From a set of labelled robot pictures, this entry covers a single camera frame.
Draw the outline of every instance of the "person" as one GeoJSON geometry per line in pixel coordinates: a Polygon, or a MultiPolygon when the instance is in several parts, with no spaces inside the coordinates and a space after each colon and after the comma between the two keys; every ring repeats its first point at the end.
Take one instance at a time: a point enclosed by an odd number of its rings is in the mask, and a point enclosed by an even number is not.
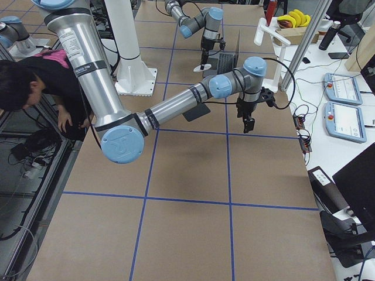
{"type": "Polygon", "coordinates": [[[64,50],[47,50],[18,62],[0,60],[0,108],[6,111],[36,105],[42,94],[50,94],[59,112],[58,127],[63,136],[84,139],[90,126],[84,106],[93,117],[90,104],[64,50]]]}

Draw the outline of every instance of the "black hair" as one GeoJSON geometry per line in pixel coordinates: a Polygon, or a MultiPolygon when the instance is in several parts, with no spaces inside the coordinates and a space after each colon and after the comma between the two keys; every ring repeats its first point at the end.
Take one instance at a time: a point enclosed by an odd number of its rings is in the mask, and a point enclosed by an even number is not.
{"type": "Polygon", "coordinates": [[[31,94],[30,82],[35,74],[14,61],[0,60],[0,108],[6,111],[21,109],[31,94]]]}

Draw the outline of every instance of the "black keyboard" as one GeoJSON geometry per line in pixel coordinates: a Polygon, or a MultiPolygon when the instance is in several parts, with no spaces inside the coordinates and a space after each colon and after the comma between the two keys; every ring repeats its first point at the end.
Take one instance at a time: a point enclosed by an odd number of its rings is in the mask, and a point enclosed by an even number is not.
{"type": "Polygon", "coordinates": [[[217,62],[217,73],[227,73],[233,70],[233,55],[232,54],[219,54],[217,62]]]}

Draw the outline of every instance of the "blue joint cap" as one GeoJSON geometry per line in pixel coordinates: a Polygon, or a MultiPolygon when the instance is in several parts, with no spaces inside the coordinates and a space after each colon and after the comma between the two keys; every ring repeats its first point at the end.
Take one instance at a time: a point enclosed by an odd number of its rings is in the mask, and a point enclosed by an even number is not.
{"type": "Polygon", "coordinates": [[[101,150],[112,162],[133,162],[143,152],[145,140],[139,130],[120,125],[109,129],[101,139],[101,150]]]}
{"type": "Polygon", "coordinates": [[[244,62],[244,69],[257,77],[264,77],[267,72],[267,63],[261,57],[248,57],[244,62]]]}
{"type": "Polygon", "coordinates": [[[61,10],[70,6],[75,0],[31,0],[36,6],[46,10],[61,10]]]}
{"type": "Polygon", "coordinates": [[[211,18],[216,19],[216,20],[222,20],[223,19],[223,10],[217,7],[211,7],[209,9],[209,14],[211,18]]]}
{"type": "Polygon", "coordinates": [[[225,75],[219,74],[209,82],[211,95],[214,98],[226,98],[232,93],[232,83],[225,75]]]}
{"type": "Polygon", "coordinates": [[[193,35],[192,31],[190,28],[188,28],[186,25],[180,26],[180,32],[182,36],[186,39],[189,38],[191,35],[193,35]]]}
{"type": "Polygon", "coordinates": [[[0,22],[3,23],[22,23],[19,18],[16,16],[4,16],[3,18],[0,19],[0,22]]]}
{"type": "Polygon", "coordinates": [[[10,48],[13,43],[8,38],[0,35],[0,44],[3,45],[4,48],[10,48]]]}

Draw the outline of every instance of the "red bottle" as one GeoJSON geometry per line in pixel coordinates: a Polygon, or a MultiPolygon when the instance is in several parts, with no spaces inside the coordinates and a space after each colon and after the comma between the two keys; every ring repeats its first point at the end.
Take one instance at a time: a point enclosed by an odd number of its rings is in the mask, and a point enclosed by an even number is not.
{"type": "Polygon", "coordinates": [[[274,16],[274,12],[277,6],[277,0],[270,0],[268,3],[267,13],[265,13],[265,20],[267,21],[267,26],[270,25],[271,19],[274,16]]]}

